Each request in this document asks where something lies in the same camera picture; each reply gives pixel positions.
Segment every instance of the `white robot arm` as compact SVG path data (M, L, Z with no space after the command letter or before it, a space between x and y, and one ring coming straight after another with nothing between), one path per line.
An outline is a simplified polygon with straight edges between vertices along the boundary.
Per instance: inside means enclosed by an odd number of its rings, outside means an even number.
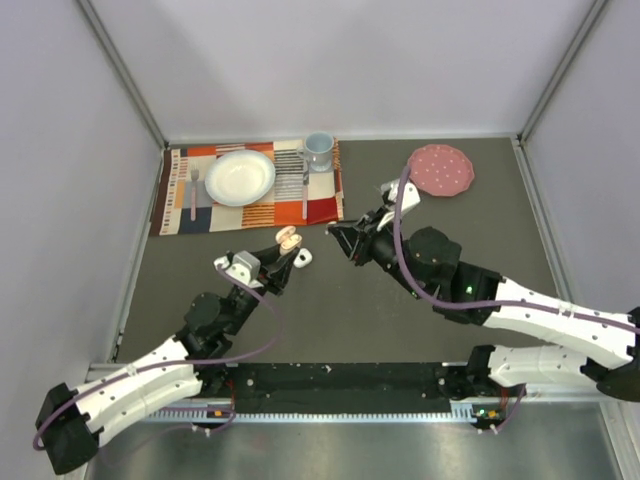
M521 332L553 344L476 347L468 375L455 382L443 379L441 385L446 385L450 398L481 396L491 390L491 382L502 387L559 383L596 384L606 395L640 401L640 388L635 387L640 384L639 309L628 314L599 312L542 295L497 272L460 261L460 245L431 227L402 240L395 217L419 203L418 191L406 176L382 190L380 209L357 221L327 227L350 261L356 266L376 262L414 297L432 302L434 311L448 320Z
M302 239L294 240L215 260L236 284L226 297L198 295L184 327L113 374L75 389L62 383L49 390L36 421L34 448L47 451L55 473L78 468L122 430L160 408L187 397L214 397L225 384L225 364L234 361L222 359L232 345L228 336L238 333L260 297L283 292L300 252Z

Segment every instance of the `striped placemat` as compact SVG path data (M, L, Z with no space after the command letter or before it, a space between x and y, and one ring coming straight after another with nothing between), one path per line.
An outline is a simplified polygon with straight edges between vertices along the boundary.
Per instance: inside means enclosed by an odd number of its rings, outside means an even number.
M284 225L314 225L343 219L340 146L333 150L333 168L310 172L307 218L303 218L304 165L296 150L302 140L242 143L167 149L150 235L180 235ZM204 188L204 178L216 159L235 150L257 150L274 163L273 188L258 202L245 207L215 203ZM190 168L200 171L196 182L196 219L191 220Z

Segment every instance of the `white bowl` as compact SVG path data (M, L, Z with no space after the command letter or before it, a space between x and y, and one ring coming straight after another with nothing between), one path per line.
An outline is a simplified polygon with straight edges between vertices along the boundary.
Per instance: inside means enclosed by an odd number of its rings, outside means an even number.
M255 150L237 150L213 162L204 188L216 202L242 207L264 197L275 180L276 168L269 157Z

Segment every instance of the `fork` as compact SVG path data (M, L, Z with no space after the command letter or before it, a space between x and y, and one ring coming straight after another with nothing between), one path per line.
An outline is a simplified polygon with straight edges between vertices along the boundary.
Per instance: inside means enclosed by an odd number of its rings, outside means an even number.
M309 162L302 159L302 219L307 219L309 203Z
M191 221L196 221L196 197L197 197L197 181L200 178L200 170L195 163L191 164Z

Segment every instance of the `pink plate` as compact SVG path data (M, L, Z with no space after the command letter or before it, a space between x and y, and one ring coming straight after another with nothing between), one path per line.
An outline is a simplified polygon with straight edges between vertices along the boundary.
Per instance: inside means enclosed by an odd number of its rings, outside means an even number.
M475 178L471 161L449 145L426 145L409 157L409 178L420 190L436 197L453 197Z

